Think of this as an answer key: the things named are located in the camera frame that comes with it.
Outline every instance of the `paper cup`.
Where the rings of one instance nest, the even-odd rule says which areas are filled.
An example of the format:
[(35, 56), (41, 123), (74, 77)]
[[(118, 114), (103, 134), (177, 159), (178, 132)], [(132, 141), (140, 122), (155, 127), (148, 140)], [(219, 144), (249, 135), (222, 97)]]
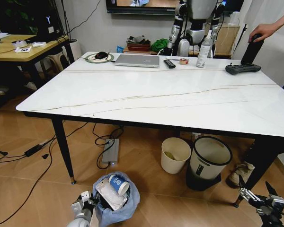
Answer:
[(108, 181), (119, 195), (124, 195), (129, 188), (129, 183), (115, 174), (111, 175)]

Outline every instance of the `white trash bin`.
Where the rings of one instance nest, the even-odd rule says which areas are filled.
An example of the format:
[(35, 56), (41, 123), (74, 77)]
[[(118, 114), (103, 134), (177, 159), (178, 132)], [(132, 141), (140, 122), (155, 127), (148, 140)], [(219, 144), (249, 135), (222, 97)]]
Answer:
[(232, 159), (231, 149), (221, 140), (203, 136), (195, 141), (190, 167), (195, 176), (213, 180)]
[[(175, 160), (168, 157), (165, 152), (172, 154)], [(168, 138), (162, 143), (161, 166), (166, 172), (177, 174), (190, 155), (190, 146), (184, 140), (175, 137)]]

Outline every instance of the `mouse pad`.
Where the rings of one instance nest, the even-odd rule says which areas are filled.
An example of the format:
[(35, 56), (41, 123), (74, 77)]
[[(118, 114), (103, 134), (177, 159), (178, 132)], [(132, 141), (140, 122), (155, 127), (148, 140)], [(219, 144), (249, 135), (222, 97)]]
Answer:
[(85, 57), (85, 61), (89, 63), (105, 63), (105, 62), (112, 61), (114, 59), (114, 56), (110, 53), (108, 54), (106, 58), (103, 58), (103, 59), (96, 59), (95, 56), (96, 56), (96, 53), (91, 54)]

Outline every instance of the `tape roll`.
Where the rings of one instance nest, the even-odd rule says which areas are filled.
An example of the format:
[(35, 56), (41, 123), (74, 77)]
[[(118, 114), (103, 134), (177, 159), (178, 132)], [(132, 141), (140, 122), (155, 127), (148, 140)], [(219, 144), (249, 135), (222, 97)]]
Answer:
[(179, 63), (180, 63), (181, 65), (187, 65), (188, 62), (189, 62), (189, 59), (186, 59), (186, 58), (181, 58), (180, 61), (179, 61)]

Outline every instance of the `laptop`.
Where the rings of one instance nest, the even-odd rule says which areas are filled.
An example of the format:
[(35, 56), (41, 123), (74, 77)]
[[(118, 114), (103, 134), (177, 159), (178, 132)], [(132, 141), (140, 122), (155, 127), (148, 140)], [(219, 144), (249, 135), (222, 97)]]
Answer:
[(120, 54), (115, 65), (159, 68), (159, 56)]

